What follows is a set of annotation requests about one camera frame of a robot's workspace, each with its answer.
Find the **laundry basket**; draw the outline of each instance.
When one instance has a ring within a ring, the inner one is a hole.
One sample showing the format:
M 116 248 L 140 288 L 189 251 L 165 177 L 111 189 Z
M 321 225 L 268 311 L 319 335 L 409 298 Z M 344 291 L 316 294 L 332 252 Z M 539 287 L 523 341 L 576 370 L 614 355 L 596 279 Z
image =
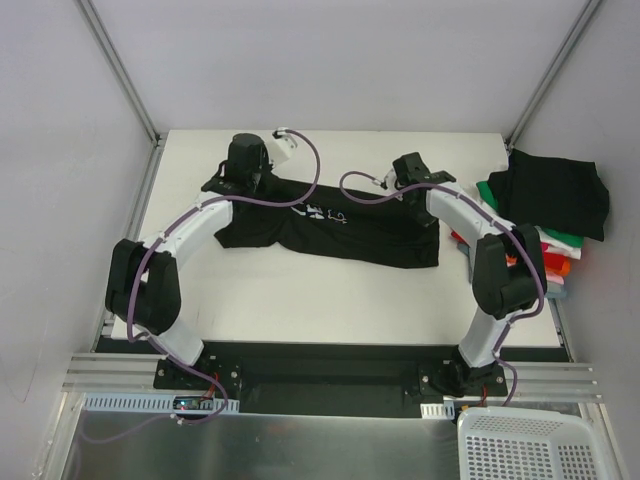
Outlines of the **laundry basket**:
M 591 425 L 521 408 L 471 408 L 458 420 L 462 480 L 606 480 Z

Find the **black t-shirt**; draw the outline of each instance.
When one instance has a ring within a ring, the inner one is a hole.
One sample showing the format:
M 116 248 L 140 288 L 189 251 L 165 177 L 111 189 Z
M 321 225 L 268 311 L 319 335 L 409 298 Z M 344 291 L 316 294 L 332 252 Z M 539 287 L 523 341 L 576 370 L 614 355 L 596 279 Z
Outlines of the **black t-shirt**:
M 302 196 L 308 183 L 263 176 L 256 198 L 286 202 Z M 365 199 L 380 198 L 351 191 Z M 399 268 L 438 265 L 439 225 L 419 225 L 406 205 L 391 200 L 361 205 L 340 189 L 319 185 L 304 203 L 271 208 L 237 203 L 233 221 L 216 233 L 224 248 L 267 247 L 279 243 L 299 253 L 362 260 Z

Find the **metal post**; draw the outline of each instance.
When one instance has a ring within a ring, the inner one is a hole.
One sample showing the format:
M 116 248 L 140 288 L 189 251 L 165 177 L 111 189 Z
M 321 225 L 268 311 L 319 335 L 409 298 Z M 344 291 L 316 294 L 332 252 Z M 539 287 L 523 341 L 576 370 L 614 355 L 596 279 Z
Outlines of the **metal post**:
M 534 90 L 533 95 L 531 95 L 531 98 L 520 115 L 516 126 L 507 137 L 509 150 L 513 149 L 514 145 L 522 136 L 522 133 L 529 125 L 531 117 L 540 107 L 540 104 L 542 103 L 542 100 L 544 100 L 545 95 L 553 84 L 553 81 L 558 77 L 562 67 L 567 63 L 569 56 L 575 50 L 580 39 L 584 36 L 587 27 L 591 24 L 591 21 L 595 18 L 595 14 L 603 3 L 604 0 L 588 0 L 585 3 L 582 11 L 578 15 L 578 18 L 576 18 L 569 30 L 569 33 L 567 33 L 567 36 L 560 45 L 560 49 L 553 58 L 551 65 L 549 65 L 547 71 L 542 76 L 540 83 L 538 83 L 538 86 Z
M 113 42 L 100 19 L 100 15 L 98 15 L 95 5 L 91 0 L 76 0 L 76 4 L 82 13 L 82 16 L 87 21 L 87 25 L 89 26 L 91 33 L 93 33 L 102 53 L 104 53 L 107 63 L 109 63 L 109 66 L 115 74 L 122 91 L 140 120 L 142 127 L 153 144 L 157 144 L 160 135 L 154 127 L 153 121 L 140 99 L 140 95 L 138 95 L 138 92 L 133 86 L 131 78 L 129 77 L 127 70 L 124 68 L 122 60 L 120 59 L 120 56 L 118 55 L 118 52 L 116 51 Z

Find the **white table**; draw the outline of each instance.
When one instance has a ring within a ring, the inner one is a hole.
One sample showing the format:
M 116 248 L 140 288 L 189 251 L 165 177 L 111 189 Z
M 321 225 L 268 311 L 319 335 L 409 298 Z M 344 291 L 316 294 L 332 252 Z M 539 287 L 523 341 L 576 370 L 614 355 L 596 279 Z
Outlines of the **white table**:
M 141 237 L 160 231 L 196 197 L 226 158 L 237 131 L 174 130 L 166 147 Z M 265 138 L 270 132 L 253 132 Z M 322 160 L 320 181 L 336 186 L 347 170 L 384 176 L 399 156 L 418 151 L 431 169 L 446 169 L 463 187 L 507 162 L 497 134 L 304 132 Z M 299 142 L 295 157 L 275 172 L 310 181 L 313 156 Z M 364 179 L 349 187 L 384 194 Z M 180 272 L 182 313 L 206 340 L 392 345 L 455 345 L 476 310 L 467 259 L 441 223 L 440 266 L 403 270 L 294 253 L 279 245 L 224 250 L 212 238 Z M 125 338 L 116 321 L 112 336 Z M 557 347 L 543 313 L 522 321 L 508 346 Z

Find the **metal frame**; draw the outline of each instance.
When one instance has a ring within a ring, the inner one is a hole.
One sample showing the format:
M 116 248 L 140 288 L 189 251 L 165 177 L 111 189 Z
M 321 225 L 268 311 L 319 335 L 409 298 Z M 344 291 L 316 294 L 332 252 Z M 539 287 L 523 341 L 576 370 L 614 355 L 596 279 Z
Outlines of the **metal frame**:
M 144 212 L 151 194 L 151 189 L 158 169 L 164 146 L 164 137 L 157 131 L 144 106 L 123 62 L 107 33 L 98 11 L 92 0 L 75 0 L 82 16 L 92 32 L 107 63 L 112 69 L 123 94 L 134 109 L 140 124 L 152 142 L 152 152 L 147 162 L 143 181 L 131 216 L 127 222 L 126 236 L 135 238 L 139 234 Z M 506 145 L 513 148 L 521 138 L 533 115 L 544 100 L 554 80 L 561 72 L 571 53 L 575 50 L 587 27 L 595 18 L 604 0 L 587 0 L 571 26 L 558 52 L 544 72 L 542 79 L 531 95 L 512 132 L 507 137 Z M 565 328 L 561 304 L 551 302 L 557 327 L 563 338 L 565 349 L 571 356 L 570 338 Z M 100 334 L 109 334 L 112 317 L 103 315 L 105 326 L 98 330 L 96 342 Z M 151 393 L 156 373 L 158 355 L 146 354 L 76 354 L 70 364 L 62 390 L 60 409 L 49 429 L 47 448 L 41 458 L 38 477 L 43 479 L 59 479 L 72 449 L 72 439 L 79 420 L 81 406 L 87 392 L 132 392 Z M 520 374 L 519 389 L 514 403 L 519 406 L 536 405 L 578 405 L 581 415 L 592 422 L 605 439 L 610 460 L 616 467 L 618 478 L 630 478 L 625 471 L 620 452 L 612 435 L 606 407 L 602 403 L 602 391 L 597 382 L 593 368 L 581 363 L 530 363 L 513 362 Z M 505 380 L 510 386 L 512 376 L 506 372 Z M 186 393 L 172 391 L 168 393 Z M 475 401 L 477 397 L 466 397 L 462 401 Z M 499 398 L 489 401 L 499 402 Z

